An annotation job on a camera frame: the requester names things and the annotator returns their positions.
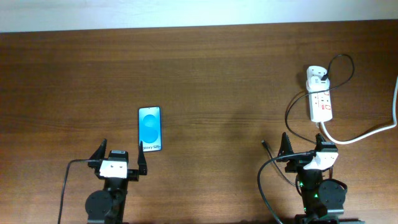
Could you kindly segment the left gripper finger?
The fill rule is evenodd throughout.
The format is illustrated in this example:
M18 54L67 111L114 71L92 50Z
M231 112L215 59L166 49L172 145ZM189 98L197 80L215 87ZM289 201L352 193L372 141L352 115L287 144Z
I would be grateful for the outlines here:
M103 141L99 145L99 148L97 148L97 150L91 155L90 160L104 159L104 155L106 152L106 145L107 145L107 139L103 139Z
M139 174L140 175L147 175L147 162L146 158L144 155L144 147L143 147L143 142L139 142L139 154L137 158L137 164L139 168Z

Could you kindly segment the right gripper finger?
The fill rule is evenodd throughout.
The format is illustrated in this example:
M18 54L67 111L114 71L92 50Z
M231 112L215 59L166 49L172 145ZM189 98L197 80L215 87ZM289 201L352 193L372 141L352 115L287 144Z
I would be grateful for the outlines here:
M325 143L325 138L318 133L316 136L316 147L315 147L315 151L317 152L321 152L322 150L324 150L326 148L326 146L324 145Z
M292 160L293 154L292 145L290 143L290 139L286 132L282 133L282 139L280 144L280 149L277 157L279 158L278 162L288 162Z

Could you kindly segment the blue Galaxy S25+ smartphone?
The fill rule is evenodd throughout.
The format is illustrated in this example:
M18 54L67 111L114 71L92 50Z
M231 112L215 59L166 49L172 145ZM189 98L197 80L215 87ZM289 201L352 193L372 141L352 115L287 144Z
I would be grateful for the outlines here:
M144 152L162 150L161 110L159 106L139 108L139 142Z

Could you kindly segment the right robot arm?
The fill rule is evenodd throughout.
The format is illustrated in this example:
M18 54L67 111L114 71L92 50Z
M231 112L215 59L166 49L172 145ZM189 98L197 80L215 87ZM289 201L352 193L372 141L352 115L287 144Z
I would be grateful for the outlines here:
M294 153L289 137L282 134L277 162L286 163L286 173L296 173L295 184L302 198L304 214L295 223L362 223L359 219L341 219L348 187L323 173L330 170L337 157L335 143L316 135L316 146L303 154Z

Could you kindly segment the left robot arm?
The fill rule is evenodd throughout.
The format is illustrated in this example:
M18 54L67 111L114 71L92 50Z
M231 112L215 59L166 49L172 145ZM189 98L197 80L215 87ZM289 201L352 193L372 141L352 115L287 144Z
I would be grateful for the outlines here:
M88 167L95 170L95 176L104 180L103 189L93 192L86 200L85 210L88 223L122 223L128 183L137 182L147 175L147 162L143 143L139 143L137 169L129 169L129 154L126 151L110 151L105 157L107 140L90 157Z

